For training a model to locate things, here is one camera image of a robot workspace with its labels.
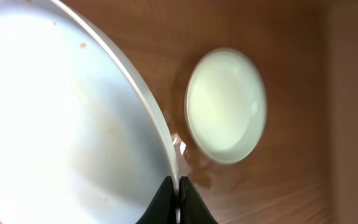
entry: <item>brown table surface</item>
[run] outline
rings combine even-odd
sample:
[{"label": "brown table surface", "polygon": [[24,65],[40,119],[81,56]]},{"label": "brown table surface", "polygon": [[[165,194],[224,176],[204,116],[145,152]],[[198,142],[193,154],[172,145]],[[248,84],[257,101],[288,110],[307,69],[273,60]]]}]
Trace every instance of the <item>brown table surface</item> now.
[{"label": "brown table surface", "polygon": [[[180,175],[219,223],[331,223],[324,8],[301,0],[64,0],[105,32],[151,89]],[[197,61],[217,47],[246,54],[267,94],[255,150],[231,166],[205,158],[184,117]]]}]

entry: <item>wooden table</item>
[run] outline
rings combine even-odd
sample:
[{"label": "wooden table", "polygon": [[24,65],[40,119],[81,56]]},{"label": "wooden table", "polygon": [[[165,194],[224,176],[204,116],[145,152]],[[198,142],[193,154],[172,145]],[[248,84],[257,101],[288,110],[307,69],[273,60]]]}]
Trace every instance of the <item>wooden table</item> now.
[{"label": "wooden table", "polygon": [[[151,89],[180,166],[219,223],[330,223],[324,8],[301,0],[64,0],[105,32]],[[205,158],[184,117],[186,84],[217,47],[246,54],[267,94],[255,150],[222,166]]]}]

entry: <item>small white bowl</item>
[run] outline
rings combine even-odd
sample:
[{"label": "small white bowl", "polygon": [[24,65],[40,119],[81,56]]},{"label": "small white bowl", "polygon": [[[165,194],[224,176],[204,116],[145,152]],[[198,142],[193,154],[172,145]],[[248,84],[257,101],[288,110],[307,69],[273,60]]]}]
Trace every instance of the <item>small white bowl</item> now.
[{"label": "small white bowl", "polygon": [[266,121],[266,96],[252,62],[233,49],[216,49],[197,64],[187,87],[190,133],[210,159],[232,164],[257,145]]}]

